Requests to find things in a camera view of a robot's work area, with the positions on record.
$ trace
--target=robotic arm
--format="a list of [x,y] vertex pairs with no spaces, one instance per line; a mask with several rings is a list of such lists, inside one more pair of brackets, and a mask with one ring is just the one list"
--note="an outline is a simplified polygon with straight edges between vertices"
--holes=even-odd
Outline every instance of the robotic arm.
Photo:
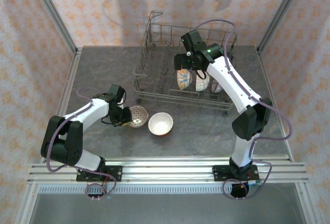
[[[192,69],[202,70],[212,76],[230,96],[235,104],[239,117],[233,121],[232,128],[236,134],[235,151],[229,160],[229,169],[223,178],[245,180],[246,172],[251,168],[249,157],[252,141],[257,138],[268,123],[270,110],[254,101],[272,105],[269,98],[262,99],[239,76],[229,60],[225,60],[222,49],[218,44],[207,46],[199,32],[193,30],[181,37],[187,54],[178,54],[174,57],[175,70]],[[250,96],[242,89],[249,90]]]
[[[108,93],[98,94],[92,98],[93,106],[80,115],[89,104],[68,114],[64,117],[53,116],[49,122],[46,134],[41,147],[41,155],[46,158],[51,143],[51,139],[56,129],[69,117],[75,115],[69,120],[59,131],[59,135],[55,137],[51,150],[51,160],[61,162],[69,166],[97,171],[99,173],[107,173],[108,168],[105,166],[105,160],[90,152],[83,150],[83,132],[100,118],[108,117],[115,127],[132,121],[129,107],[124,107],[124,99],[126,98],[125,90],[117,85],[112,85]],[[84,177],[89,181],[102,181],[104,176],[84,173]]]

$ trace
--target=dish rack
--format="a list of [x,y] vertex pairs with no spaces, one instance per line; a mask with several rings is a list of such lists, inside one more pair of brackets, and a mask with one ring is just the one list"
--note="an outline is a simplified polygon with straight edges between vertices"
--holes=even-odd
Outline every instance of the dish rack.
[[[156,23],[153,19],[162,15],[161,11],[150,13],[143,44],[134,69],[133,88],[140,99],[150,99],[174,104],[184,104],[198,107],[214,108],[229,112],[233,102],[225,91],[213,94],[211,85],[206,90],[196,92],[196,73],[191,72],[193,81],[184,90],[177,84],[177,73],[174,70],[174,56],[186,53],[181,36],[192,31],[193,28]],[[199,28],[202,39],[207,45],[217,43],[224,46],[229,32]],[[232,48],[237,41],[237,34],[233,34],[227,46],[228,57],[231,58]]]

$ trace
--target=white bowl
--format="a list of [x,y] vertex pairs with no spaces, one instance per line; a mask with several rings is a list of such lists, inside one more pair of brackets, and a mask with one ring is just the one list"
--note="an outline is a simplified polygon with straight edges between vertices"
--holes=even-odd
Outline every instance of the white bowl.
[[158,112],[150,118],[148,127],[154,135],[167,135],[172,130],[173,118],[165,112]]
[[[203,72],[201,70],[197,71],[201,77],[204,76]],[[207,89],[207,86],[210,82],[210,75],[205,72],[206,78],[202,79],[198,75],[196,76],[196,92],[201,92]]]
[[220,93],[222,90],[221,85],[217,82],[217,80],[213,79],[212,86],[211,86],[211,91],[214,94]]

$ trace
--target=wallpaper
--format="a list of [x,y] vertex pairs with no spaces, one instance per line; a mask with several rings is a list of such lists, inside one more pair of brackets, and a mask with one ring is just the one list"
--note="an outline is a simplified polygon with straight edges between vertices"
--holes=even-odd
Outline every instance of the wallpaper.
[[[238,44],[258,45],[282,0],[52,0],[78,47],[140,46],[151,10],[157,22],[194,27],[223,18],[238,26]],[[231,30],[225,24],[212,28]]]
[[0,0],[0,223],[13,223],[72,54],[41,0]]
[[307,162],[317,208],[330,223],[330,0],[294,0],[262,58],[288,114],[296,161]]

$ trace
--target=gray countertop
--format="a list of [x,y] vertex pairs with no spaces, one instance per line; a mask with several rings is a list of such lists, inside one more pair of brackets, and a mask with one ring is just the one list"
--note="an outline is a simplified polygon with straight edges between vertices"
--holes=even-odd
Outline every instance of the gray countertop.
[[[232,121],[238,116],[233,108],[229,115],[214,109],[141,100],[136,103],[132,87],[133,70],[139,53],[138,47],[84,47],[73,83],[67,113],[86,104],[75,91],[81,87],[95,88],[86,91],[92,97],[98,91],[107,92],[112,84],[122,86],[127,92],[127,106],[141,105],[149,117],[157,112],[167,112],[174,120],[173,130],[164,137],[152,135],[147,124],[134,129],[128,126],[113,127],[95,122],[84,133],[84,149],[99,156],[156,157],[156,156],[229,156],[235,148],[236,136]],[[236,46],[236,70],[262,97],[269,96],[267,85],[255,48]],[[278,120],[271,114],[263,136],[282,136]],[[284,142],[260,141],[255,154],[287,154]]]

